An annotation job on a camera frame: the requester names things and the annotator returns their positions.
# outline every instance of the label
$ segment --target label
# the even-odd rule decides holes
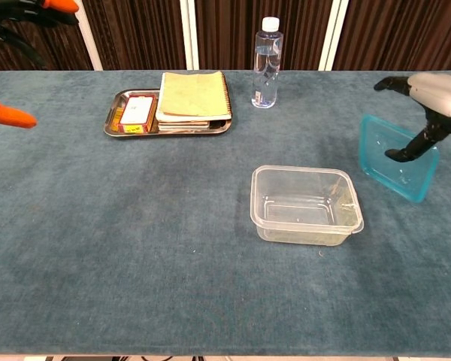
[[[147,122],[152,96],[131,96],[123,112],[120,124],[142,124]]]
[[[141,125],[123,126],[125,133],[143,133],[144,128]]]

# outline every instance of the brown wall panel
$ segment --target brown wall panel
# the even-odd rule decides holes
[[[185,69],[180,0],[83,1],[106,70]]]
[[[451,69],[451,0],[350,0],[333,69]]]
[[[283,69],[317,69],[332,0],[195,0],[200,68],[252,69],[263,17],[279,17]]]
[[[2,25],[27,40],[44,58],[49,70],[92,70],[78,25],[41,28],[32,23],[10,20]],[[17,48],[0,41],[0,70],[37,68]]]

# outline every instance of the container rim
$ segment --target container rim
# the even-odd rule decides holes
[[[256,213],[256,190],[257,190],[257,177],[261,171],[273,170],[273,171],[303,171],[307,173],[327,173],[337,174],[344,178],[347,182],[351,196],[353,197],[353,207],[356,212],[357,222],[353,226],[330,226],[319,225],[313,223],[290,223],[290,222],[277,222],[271,220],[265,220]],[[250,218],[258,226],[264,229],[273,229],[281,231],[296,231],[296,232],[322,232],[330,234],[342,234],[350,235],[352,233],[361,232],[364,229],[364,220],[362,217],[361,207],[357,197],[356,190],[353,185],[353,181],[350,176],[339,169],[331,168],[310,168],[310,167],[295,167],[289,165],[261,165],[254,172],[251,180],[250,188]]]

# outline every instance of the notebook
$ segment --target notebook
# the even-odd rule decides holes
[[[173,123],[189,128],[207,128],[211,120],[231,119],[224,74],[221,71],[212,74],[164,73],[156,118],[163,126]]]

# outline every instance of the plastic water bottle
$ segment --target plastic water bottle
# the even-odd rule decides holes
[[[279,19],[265,17],[262,30],[256,34],[252,103],[257,108],[270,108],[277,99],[277,75],[283,34],[278,32]]]

